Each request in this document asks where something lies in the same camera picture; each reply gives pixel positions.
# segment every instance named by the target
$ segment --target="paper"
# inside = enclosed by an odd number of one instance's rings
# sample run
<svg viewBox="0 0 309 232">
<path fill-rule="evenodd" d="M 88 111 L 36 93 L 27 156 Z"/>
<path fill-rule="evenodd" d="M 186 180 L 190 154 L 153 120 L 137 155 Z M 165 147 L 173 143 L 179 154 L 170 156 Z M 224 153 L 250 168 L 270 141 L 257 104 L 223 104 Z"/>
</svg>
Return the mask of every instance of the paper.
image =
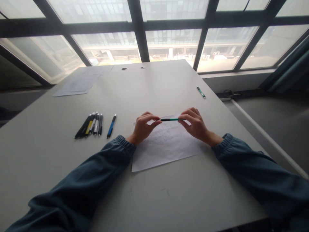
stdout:
<svg viewBox="0 0 309 232">
<path fill-rule="evenodd" d="M 164 118 L 177 118 L 171 115 Z M 207 145 L 190 135 L 178 121 L 162 122 L 141 142 L 134 155 L 132 172 L 145 170 L 207 151 Z"/>
<path fill-rule="evenodd" d="M 62 86 L 53 97 L 85 94 L 91 89 L 98 77 L 109 73 L 113 69 L 113 65 L 82 67 L 72 73 L 73 77 Z"/>
<path fill-rule="evenodd" d="M 58 97 L 88 93 L 99 76 L 100 74 L 78 74 L 65 83 L 53 96 Z"/>
</svg>

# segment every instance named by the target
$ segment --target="hand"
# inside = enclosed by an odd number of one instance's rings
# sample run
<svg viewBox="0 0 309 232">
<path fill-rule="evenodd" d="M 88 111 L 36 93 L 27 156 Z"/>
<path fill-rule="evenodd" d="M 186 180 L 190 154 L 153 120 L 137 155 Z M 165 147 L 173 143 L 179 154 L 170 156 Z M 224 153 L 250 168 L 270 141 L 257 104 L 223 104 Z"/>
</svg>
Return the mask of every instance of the hand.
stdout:
<svg viewBox="0 0 309 232">
<path fill-rule="evenodd" d="M 191 123 L 189 125 L 185 121 L 178 121 L 183 127 L 189 132 L 193 137 L 205 142 L 206 144 L 214 147 L 223 141 L 223 138 L 216 135 L 214 132 L 209 131 L 203 118 L 200 115 L 198 109 L 191 107 L 186 109 L 181 115 L 178 117 L 179 119 L 186 119 Z"/>
<path fill-rule="evenodd" d="M 153 122 L 151 125 L 148 125 L 147 122 L 149 122 L 150 120 L 158 120 L 158 119 L 160 119 L 158 116 L 154 116 L 152 113 L 148 111 L 143 113 L 140 117 L 136 119 L 134 132 L 126 140 L 137 146 L 150 135 L 152 130 L 157 125 L 162 123 L 162 121 L 159 120 Z"/>
</svg>

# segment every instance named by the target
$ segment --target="window frame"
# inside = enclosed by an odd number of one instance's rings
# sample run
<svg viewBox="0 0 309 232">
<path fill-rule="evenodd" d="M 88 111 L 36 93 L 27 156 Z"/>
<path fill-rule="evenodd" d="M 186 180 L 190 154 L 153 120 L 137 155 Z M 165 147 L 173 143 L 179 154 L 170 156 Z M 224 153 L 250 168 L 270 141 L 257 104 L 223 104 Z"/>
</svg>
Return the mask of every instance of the window frame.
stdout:
<svg viewBox="0 0 309 232">
<path fill-rule="evenodd" d="M 307 36 L 309 36 L 309 30 L 307 30 L 272 67 L 240 69 L 269 26 L 309 24 L 309 16 L 276 17 L 286 0 L 270 0 L 265 10 L 261 11 L 218 12 L 216 10 L 219 0 L 209 0 L 204 19 L 151 20 L 144 22 L 140 1 L 128 0 L 132 22 L 63 24 L 56 12 L 53 10 L 52 6 L 49 4 L 48 0 L 33 1 L 46 18 L 8 19 L 5 15 L 3 15 L 3 13 L 0 12 L 0 14 L 5 17 L 5 19 L 0 19 L 0 38 L 62 35 L 86 66 L 92 65 L 83 50 L 73 39 L 73 34 L 98 34 L 133 31 L 135 32 L 141 61 L 149 62 L 146 31 L 202 29 L 193 65 L 193 69 L 197 71 L 208 29 L 258 26 L 256 33 L 253 35 L 242 56 L 238 59 L 232 70 L 201 72 L 198 74 L 229 73 L 277 68 L 278 65 Z M 0 46 L 0 55 L 23 70 L 25 73 L 29 74 L 32 78 L 42 84 L 42 86 L 53 86 L 2 46 Z"/>
</svg>

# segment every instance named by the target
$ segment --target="white pen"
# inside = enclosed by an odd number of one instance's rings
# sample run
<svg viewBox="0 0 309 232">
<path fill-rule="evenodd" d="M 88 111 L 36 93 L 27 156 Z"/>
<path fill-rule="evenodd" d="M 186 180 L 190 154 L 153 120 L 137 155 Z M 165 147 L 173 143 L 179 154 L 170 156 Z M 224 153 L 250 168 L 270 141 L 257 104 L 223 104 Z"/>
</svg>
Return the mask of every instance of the white pen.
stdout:
<svg viewBox="0 0 309 232">
<path fill-rule="evenodd" d="M 97 132 L 98 132 L 98 123 L 99 123 L 99 118 L 100 118 L 100 115 L 97 114 L 96 115 L 97 118 L 96 118 L 96 123 L 94 124 L 94 131 L 93 131 L 93 135 L 96 136 L 97 135 Z"/>
<path fill-rule="evenodd" d="M 89 134 L 91 134 L 92 131 L 94 130 L 94 125 L 96 124 L 97 115 L 98 115 L 98 112 L 96 112 L 96 115 L 94 116 L 94 119 L 92 121 L 92 125 L 91 125 L 90 130 L 89 130 Z"/>
</svg>

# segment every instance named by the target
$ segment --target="dark teal sleeve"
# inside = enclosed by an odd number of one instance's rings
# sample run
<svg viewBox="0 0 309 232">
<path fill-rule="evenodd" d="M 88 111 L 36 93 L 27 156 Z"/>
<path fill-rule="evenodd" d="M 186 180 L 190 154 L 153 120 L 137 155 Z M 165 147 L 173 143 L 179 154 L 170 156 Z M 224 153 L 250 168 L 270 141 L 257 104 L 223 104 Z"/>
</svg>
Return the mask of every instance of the dark teal sleeve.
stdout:
<svg viewBox="0 0 309 232">
<path fill-rule="evenodd" d="M 264 207 L 275 230 L 309 231 L 309 183 L 226 134 L 213 147 L 223 167 Z"/>
<path fill-rule="evenodd" d="M 29 212 L 7 232 L 88 231 L 98 201 L 128 166 L 135 149 L 119 135 L 51 191 L 34 197 Z"/>
</svg>

